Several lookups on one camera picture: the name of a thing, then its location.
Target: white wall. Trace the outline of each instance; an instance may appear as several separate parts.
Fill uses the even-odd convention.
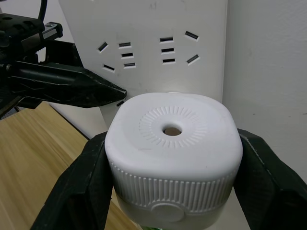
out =
[[[223,102],[307,182],[307,1],[229,0]]]
[[[0,8],[2,9],[3,13],[16,14],[32,18],[38,17],[39,6],[40,0],[7,0],[0,2]],[[73,42],[72,35],[69,31],[58,0],[48,1],[44,22],[61,23],[63,26],[63,37],[58,40]],[[98,107],[83,109],[55,103],[52,103],[52,106],[62,113],[62,115],[64,115],[89,138],[106,131],[106,125]]]

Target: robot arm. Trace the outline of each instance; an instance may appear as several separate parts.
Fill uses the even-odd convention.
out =
[[[250,229],[307,229],[307,185],[262,138],[238,131],[243,158],[234,188]],[[31,230],[104,229],[112,193],[105,136],[87,142],[58,179]]]

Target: wooden table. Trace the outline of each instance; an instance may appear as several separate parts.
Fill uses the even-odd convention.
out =
[[[29,230],[86,138],[47,103],[0,121],[0,230]],[[106,230],[136,230],[113,197]]]

